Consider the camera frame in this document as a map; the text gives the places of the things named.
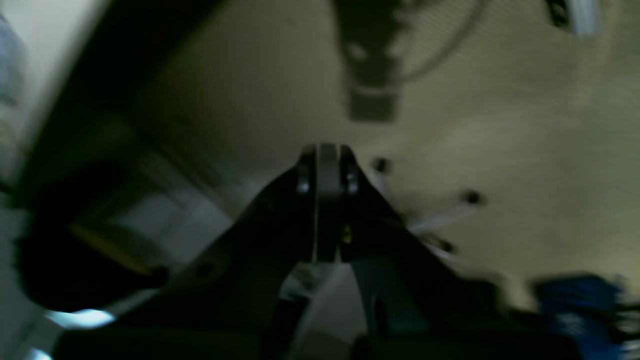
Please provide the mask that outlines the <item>left gripper side black left finger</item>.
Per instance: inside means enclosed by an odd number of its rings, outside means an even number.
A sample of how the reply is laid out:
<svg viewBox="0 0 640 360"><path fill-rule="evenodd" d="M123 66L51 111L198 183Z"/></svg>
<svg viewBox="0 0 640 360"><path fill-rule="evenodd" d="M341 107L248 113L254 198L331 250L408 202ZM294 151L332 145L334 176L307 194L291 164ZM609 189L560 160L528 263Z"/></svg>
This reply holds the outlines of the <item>left gripper side black left finger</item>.
<svg viewBox="0 0 640 360"><path fill-rule="evenodd" d="M279 353L281 288L318 258L318 146L270 182L167 287L114 323L64 333L55 360L263 360Z"/></svg>

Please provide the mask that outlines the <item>left gripper side right finger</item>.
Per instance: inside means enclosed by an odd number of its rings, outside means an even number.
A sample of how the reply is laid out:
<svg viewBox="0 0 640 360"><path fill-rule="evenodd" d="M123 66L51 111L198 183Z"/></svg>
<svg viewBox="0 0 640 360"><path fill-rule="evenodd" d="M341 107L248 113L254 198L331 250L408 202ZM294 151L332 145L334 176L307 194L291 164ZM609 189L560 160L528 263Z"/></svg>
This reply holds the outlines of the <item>left gripper side right finger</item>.
<svg viewBox="0 0 640 360"><path fill-rule="evenodd" d="M567 336L528 328L503 314L490 292L445 265L367 180L340 146L346 239L368 333L353 360L580 360Z"/></svg>

